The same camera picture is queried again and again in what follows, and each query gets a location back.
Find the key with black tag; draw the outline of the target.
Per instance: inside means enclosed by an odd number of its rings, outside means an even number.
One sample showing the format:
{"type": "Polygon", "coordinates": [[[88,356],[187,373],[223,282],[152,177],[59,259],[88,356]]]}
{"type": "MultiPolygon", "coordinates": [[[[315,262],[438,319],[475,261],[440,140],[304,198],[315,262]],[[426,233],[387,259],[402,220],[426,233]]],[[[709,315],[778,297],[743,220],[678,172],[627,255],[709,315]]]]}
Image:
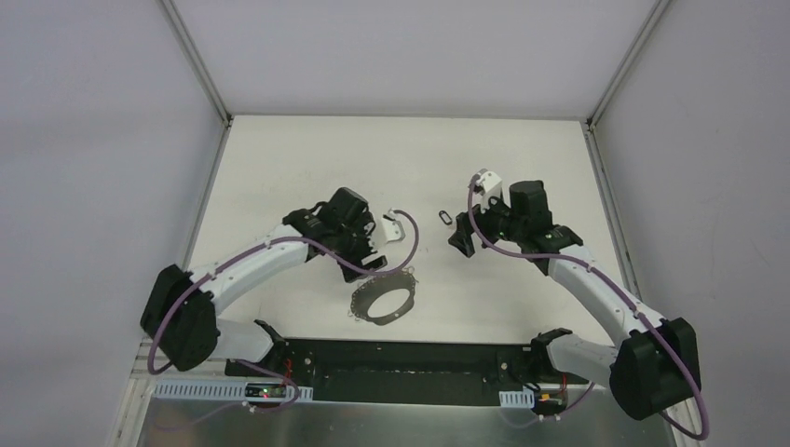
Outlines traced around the key with black tag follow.
{"type": "Polygon", "coordinates": [[[441,222],[448,227],[452,227],[456,224],[455,218],[447,210],[439,210],[438,216],[441,222]]]}

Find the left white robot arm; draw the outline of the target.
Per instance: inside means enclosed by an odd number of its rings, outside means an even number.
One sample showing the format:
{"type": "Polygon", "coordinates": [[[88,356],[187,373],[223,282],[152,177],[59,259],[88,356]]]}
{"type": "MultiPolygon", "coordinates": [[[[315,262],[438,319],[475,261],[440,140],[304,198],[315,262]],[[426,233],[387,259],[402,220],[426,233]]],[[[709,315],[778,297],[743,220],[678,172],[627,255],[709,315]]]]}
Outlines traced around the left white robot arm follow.
{"type": "Polygon", "coordinates": [[[294,210],[248,248],[224,260],[184,270],[162,269],[140,319],[157,350],[180,372],[207,359],[244,359],[262,376],[277,374],[284,352],[258,323],[221,320],[238,298],[276,274],[327,252],[346,283],[388,263],[379,250],[403,240],[394,212],[376,217],[366,199],[347,187],[310,209],[294,210]]]}

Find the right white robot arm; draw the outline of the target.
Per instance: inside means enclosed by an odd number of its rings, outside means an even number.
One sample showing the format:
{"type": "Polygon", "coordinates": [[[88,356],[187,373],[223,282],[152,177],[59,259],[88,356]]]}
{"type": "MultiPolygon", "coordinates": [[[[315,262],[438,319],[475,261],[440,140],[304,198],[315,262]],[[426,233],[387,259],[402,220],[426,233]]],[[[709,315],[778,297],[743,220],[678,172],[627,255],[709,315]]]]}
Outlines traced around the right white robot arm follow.
{"type": "Polygon", "coordinates": [[[471,257],[485,248],[526,260],[568,291],[604,329],[602,345],[558,328],[534,337],[528,366],[550,382],[571,373],[605,386],[634,420],[676,404],[701,401],[696,333],[683,318],[668,319],[625,290],[599,267],[583,240],[554,222],[541,181],[502,181],[490,171],[472,176],[467,208],[456,216],[450,246],[471,257]]]}

